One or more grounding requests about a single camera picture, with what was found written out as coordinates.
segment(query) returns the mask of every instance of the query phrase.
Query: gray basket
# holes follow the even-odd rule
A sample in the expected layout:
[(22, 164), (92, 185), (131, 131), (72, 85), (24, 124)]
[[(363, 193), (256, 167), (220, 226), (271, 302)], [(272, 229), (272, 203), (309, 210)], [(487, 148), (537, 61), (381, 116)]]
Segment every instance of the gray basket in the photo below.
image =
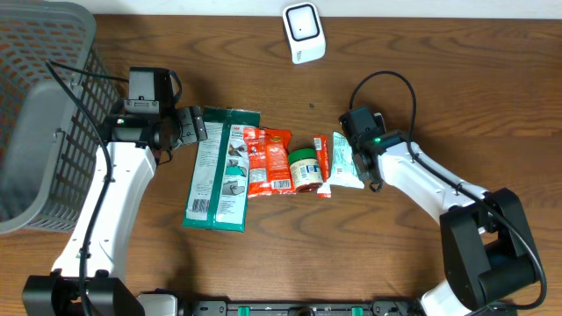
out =
[[(97, 143), (45, 61), (106, 73), (95, 33), (77, 4), (0, 4), (0, 233), (67, 232), (78, 221)], [(118, 98), (112, 83), (57, 72), (101, 123)]]

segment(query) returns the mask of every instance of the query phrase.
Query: red snack bag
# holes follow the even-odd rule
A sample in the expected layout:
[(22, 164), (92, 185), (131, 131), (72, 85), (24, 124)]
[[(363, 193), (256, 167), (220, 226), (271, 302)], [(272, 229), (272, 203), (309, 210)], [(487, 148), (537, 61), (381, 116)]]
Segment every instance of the red snack bag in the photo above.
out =
[(330, 166), (328, 161), (328, 137), (325, 135), (315, 135), (314, 136), (314, 147), (316, 149), (316, 159), (318, 164), (320, 164), (320, 171), (322, 173), (322, 179), (324, 184), (316, 191), (319, 198), (331, 198), (332, 192), (330, 190), (330, 185), (326, 182), (330, 177)]
[(248, 145), (248, 198), (296, 193), (291, 180), (287, 148), (291, 131), (244, 128)]

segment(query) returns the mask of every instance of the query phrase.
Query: wooden table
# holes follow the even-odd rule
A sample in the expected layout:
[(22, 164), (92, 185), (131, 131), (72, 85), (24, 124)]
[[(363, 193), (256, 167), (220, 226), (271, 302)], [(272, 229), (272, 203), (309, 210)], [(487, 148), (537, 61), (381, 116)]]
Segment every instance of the wooden table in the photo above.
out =
[[(467, 181), (508, 187), (522, 200), (550, 290), (539, 310), (522, 314), (562, 312), (560, 22), (324, 18), (326, 55), (295, 66), (281, 18), (96, 19), (97, 48), (114, 75), (139, 65), (174, 69), (184, 84), (179, 106), (260, 111), (262, 126), (292, 130), (292, 148), (340, 131), (351, 91), (371, 72), (405, 75), (417, 92), (415, 139), (424, 151)], [(356, 101), (383, 112), (390, 129), (407, 129), (411, 101), (399, 80), (372, 80)], [(246, 233), (180, 227), (196, 150), (178, 150), (147, 188), (128, 254), (133, 293), (357, 301), (420, 296), (443, 279), (439, 226), (391, 187), (251, 199)], [(3, 315), (24, 313), (27, 276), (47, 274), (67, 240), (34, 231), (0, 237)], [(513, 298), (537, 294), (535, 285)]]

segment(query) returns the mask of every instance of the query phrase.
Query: white device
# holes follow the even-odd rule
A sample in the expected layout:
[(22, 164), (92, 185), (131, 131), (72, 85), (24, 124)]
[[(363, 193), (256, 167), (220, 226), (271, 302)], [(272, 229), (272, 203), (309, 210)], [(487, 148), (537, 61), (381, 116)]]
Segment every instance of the white device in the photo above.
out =
[(286, 7), (283, 24), (293, 63), (315, 61), (324, 56), (326, 38), (314, 4), (305, 2)]

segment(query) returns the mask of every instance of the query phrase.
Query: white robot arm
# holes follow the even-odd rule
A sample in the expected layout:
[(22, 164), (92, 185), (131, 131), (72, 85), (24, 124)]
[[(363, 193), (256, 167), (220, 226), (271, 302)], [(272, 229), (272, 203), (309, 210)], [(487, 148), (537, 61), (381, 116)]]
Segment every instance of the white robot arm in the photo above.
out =
[[(137, 147), (133, 142), (110, 142), (107, 149), (113, 163), (113, 179), (90, 239), (86, 277), (106, 271), (109, 277), (118, 277), (124, 283), (129, 239), (142, 195), (155, 174), (156, 162), (149, 147)], [(63, 277), (78, 277), (80, 248), (104, 183), (105, 169), (102, 150), (98, 149), (94, 178), (80, 219), (52, 269), (59, 270)]]
[[(376, 192), (383, 183), (403, 191), (441, 226), (447, 279), (421, 298), (426, 315), (463, 316), (536, 281), (545, 287), (517, 195), (489, 192), (455, 176), (403, 133), (387, 133), (382, 115), (368, 107), (342, 115), (340, 123), (359, 178), (371, 180)], [(498, 232), (498, 240), (484, 245), (479, 235), (485, 231)]]

